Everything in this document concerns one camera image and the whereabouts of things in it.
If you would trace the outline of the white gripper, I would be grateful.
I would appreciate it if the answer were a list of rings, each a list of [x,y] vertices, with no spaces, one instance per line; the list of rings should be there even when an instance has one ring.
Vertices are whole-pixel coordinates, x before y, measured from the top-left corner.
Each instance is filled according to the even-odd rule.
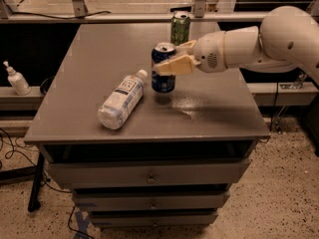
[[[205,34],[197,41],[176,46],[176,56],[155,64],[153,69],[160,76],[188,75],[196,67],[205,73],[223,72],[226,70],[224,42],[224,31]]]

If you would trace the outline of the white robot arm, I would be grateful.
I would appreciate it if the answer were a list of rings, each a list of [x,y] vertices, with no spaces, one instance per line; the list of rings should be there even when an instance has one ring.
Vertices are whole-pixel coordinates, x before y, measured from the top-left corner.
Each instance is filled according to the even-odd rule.
[[[243,68],[260,73],[301,69],[319,83],[319,25],[291,6],[270,11],[261,25],[205,34],[176,47],[176,54],[153,66],[161,76],[188,75],[199,69],[220,73]]]

